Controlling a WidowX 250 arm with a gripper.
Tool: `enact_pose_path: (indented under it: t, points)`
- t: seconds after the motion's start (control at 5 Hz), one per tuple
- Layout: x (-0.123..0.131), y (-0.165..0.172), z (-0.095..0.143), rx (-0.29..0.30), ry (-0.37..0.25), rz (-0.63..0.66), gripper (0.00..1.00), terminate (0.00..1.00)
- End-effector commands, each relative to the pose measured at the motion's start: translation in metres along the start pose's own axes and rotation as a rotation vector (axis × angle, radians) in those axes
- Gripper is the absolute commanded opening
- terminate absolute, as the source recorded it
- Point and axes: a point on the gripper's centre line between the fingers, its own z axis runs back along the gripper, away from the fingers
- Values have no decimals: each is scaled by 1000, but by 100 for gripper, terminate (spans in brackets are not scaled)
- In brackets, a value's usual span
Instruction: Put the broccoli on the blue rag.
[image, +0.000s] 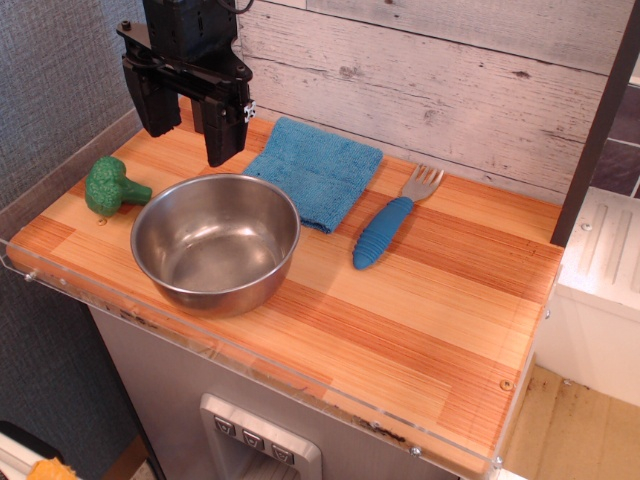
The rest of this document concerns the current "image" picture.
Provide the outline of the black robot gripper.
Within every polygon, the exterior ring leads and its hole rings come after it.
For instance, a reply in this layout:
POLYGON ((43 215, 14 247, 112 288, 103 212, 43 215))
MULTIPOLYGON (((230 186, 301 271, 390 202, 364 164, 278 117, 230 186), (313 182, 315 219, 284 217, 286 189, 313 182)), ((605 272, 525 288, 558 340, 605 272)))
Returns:
POLYGON ((253 116, 253 73, 234 53, 237 17, 253 6, 234 1, 145 1, 145 21, 122 21, 125 81, 151 137, 181 123, 178 97, 200 104, 208 163, 218 167, 245 148, 253 116))

